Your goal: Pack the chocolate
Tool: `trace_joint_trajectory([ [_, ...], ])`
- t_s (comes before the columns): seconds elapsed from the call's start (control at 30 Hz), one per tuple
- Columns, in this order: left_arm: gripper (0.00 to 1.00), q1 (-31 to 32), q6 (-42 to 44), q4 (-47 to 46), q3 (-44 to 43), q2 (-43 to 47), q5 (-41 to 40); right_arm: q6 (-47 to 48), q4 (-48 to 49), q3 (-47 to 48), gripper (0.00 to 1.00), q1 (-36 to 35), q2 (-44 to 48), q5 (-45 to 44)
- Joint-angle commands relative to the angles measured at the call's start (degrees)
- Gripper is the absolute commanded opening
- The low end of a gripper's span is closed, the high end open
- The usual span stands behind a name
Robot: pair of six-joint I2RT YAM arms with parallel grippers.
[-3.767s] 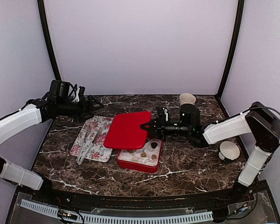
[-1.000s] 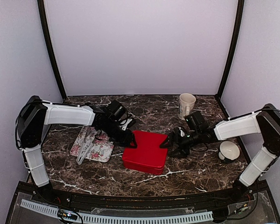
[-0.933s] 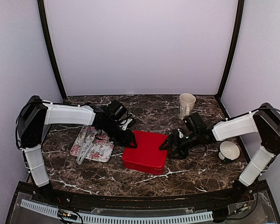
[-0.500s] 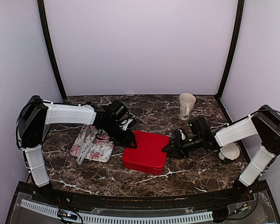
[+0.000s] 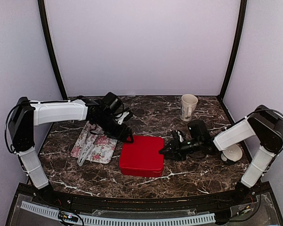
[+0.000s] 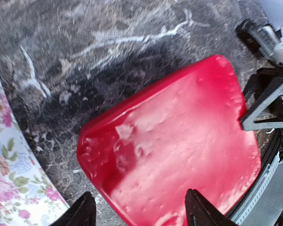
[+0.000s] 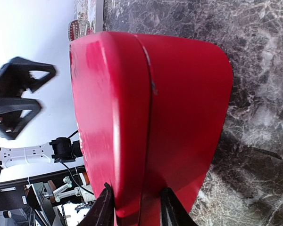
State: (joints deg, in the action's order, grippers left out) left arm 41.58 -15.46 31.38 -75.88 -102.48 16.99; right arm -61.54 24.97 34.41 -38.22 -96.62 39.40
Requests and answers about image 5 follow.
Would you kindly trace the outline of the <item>red box lid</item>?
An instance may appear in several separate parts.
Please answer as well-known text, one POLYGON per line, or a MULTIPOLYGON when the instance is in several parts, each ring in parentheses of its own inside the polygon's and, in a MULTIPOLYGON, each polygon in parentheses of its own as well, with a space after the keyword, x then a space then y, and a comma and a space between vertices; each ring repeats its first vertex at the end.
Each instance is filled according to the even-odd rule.
POLYGON ((158 178, 164 168, 164 155, 159 151, 164 148, 161 137, 133 136, 134 142, 124 143, 119 159, 123 175, 146 178, 158 178))

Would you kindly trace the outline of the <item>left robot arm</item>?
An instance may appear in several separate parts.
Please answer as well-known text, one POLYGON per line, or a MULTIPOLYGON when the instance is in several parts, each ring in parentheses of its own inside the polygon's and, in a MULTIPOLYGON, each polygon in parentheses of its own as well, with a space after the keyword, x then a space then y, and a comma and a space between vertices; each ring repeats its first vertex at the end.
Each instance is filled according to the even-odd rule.
POLYGON ((57 202, 57 194, 44 172, 35 149, 34 130, 63 121, 88 121, 99 126, 103 134, 122 143, 133 143, 132 129, 125 124, 132 117, 129 108, 112 92, 102 98, 76 96, 58 101, 37 101, 19 98, 9 111, 4 125, 4 141, 9 153, 18 157, 39 198, 47 205, 57 202))

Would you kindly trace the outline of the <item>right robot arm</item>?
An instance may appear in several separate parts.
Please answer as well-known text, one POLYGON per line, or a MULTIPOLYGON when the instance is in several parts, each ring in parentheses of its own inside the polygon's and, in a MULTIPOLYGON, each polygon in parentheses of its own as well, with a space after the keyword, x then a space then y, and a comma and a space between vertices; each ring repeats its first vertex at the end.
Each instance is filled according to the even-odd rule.
POLYGON ((264 105, 212 137, 202 120, 192 120, 187 124, 191 139, 187 140, 179 130, 171 132, 172 139, 159 153, 166 159, 184 161, 188 154, 201 151, 214 155, 221 153, 223 161, 236 162, 242 158, 238 143, 250 137, 259 139, 258 151, 249 167, 237 182, 231 200, 242 204, 250 195, 257 181, 268 171, 283 150, 283 114, 264 105))

